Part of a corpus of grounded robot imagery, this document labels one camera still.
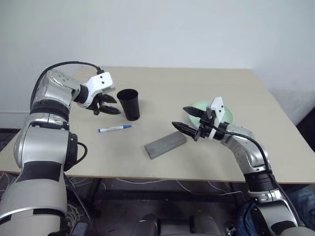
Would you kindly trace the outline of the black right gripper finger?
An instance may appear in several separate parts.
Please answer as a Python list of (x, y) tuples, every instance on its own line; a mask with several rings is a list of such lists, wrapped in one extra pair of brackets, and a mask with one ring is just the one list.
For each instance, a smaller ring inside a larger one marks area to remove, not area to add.
[(193, 116), (193, 117), (197, 117), (197, 118), (202, 118), (204, 111), (201, 109), (198, 109), (196, 107), (193, 106), (186, 106), (183, 107), (183, 110), (188, 113), (189, 115)]
[(181, 133), (188, 135), (188, 136), (195, 136), (197, 134), (197, 130), (190, 127), (187, 124), (184, 124), (182, 122), (173, 121), (172, 125)]

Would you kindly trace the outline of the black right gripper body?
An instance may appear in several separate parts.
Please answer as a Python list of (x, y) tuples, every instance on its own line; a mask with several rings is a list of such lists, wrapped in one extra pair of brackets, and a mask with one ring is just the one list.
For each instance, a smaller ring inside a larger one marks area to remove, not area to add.
[(215, 111), (208, 109), (203, 111), (201, 109), (195, 108), (195, 114), (199, 120), (199, 128), (194, 136), (194, 140), (197, 141), (199, 138), (209, 138), (212, 140), (214, 138), (216, 130), (213, 128), (215, 126)]

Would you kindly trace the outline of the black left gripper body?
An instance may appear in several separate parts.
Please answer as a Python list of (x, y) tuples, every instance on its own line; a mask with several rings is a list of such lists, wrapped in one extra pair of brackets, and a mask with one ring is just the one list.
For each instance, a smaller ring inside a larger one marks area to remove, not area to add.
[(98, 116), (100, 113), (104, 113), (105, 109), (103, 106), (103, 94), (99, 93), (97, 94), (93, 101), (92, 101), (92, 109), (93, 109), (93, 113), (94, 115)]

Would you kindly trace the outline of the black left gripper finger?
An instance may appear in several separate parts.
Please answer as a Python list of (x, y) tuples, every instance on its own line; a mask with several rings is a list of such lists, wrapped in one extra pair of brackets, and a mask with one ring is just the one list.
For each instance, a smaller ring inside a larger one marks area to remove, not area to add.
[(121, 113), (121, 111), (118, 108), (107, 105), (101, 106), (101, 112), (109, 115), (118, 115)]
[(116, 99), (108, 94), (101, 94), (100, 100), (102, 103), (111, 103), (111, 104), (117, 103)]

